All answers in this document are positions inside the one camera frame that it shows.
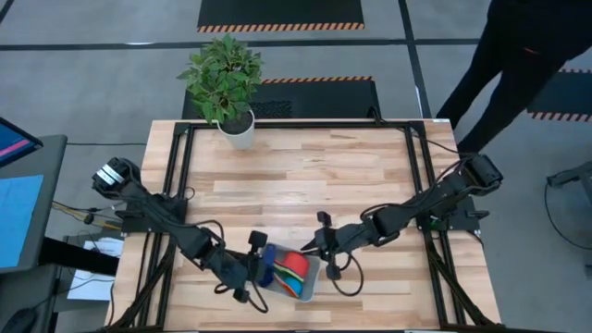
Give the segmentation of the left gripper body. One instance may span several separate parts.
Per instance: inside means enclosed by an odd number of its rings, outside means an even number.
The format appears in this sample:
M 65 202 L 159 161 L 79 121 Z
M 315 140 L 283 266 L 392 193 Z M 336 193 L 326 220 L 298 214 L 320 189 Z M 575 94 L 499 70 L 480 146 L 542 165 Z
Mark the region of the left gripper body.
M 214 248 L 205 257 L 205 268 L 213 272 L 219 283 L 214 288 L 215 294 L 233 291 L 233 298 L 241 303 L 251 300 L 246 284 L 255 284 L 265 275 L 267 264 L 258 253 L 244 254 Z

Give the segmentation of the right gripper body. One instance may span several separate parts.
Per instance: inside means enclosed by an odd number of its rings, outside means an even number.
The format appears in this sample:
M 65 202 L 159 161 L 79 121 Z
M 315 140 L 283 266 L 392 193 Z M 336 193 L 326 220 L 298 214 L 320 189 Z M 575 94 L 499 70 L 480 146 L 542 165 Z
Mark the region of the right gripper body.
M 368 233 L 367 227 L 362 224 L 324 228 L 319 249 L 325 253 L 349 253 L 370 243 Z

